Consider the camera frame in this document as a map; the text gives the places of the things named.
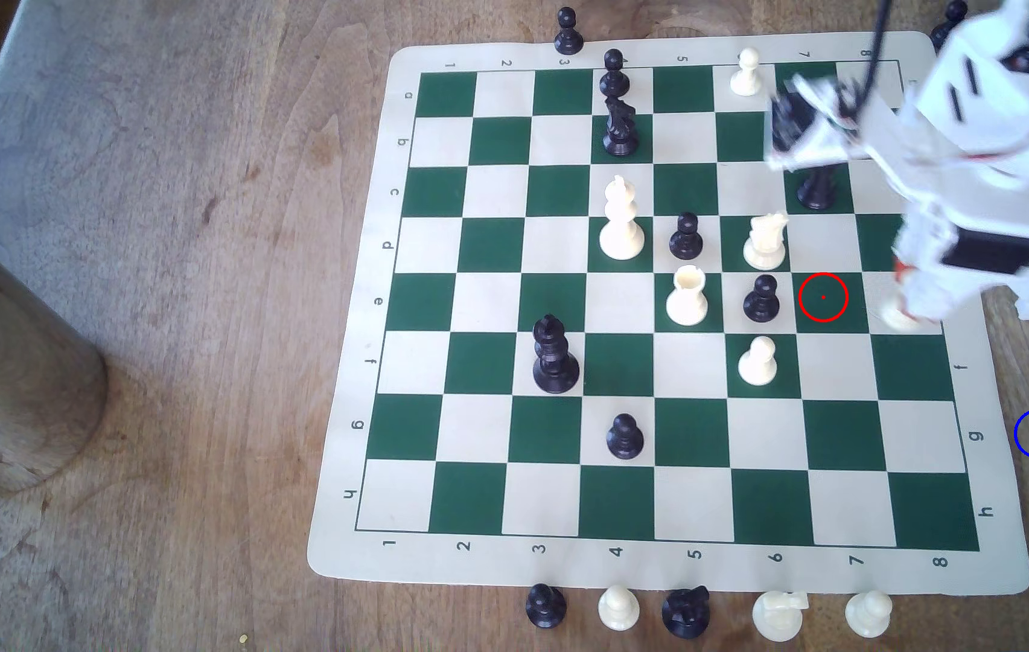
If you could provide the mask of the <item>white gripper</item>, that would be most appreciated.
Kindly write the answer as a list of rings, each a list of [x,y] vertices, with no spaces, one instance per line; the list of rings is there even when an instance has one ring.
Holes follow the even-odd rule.
[[[917,306],[920,320],[941,322],[951,306],[999,286],[1029,302],[1029,200],[999,200],[977,214],[909,200],[893,254],[882,313]]]

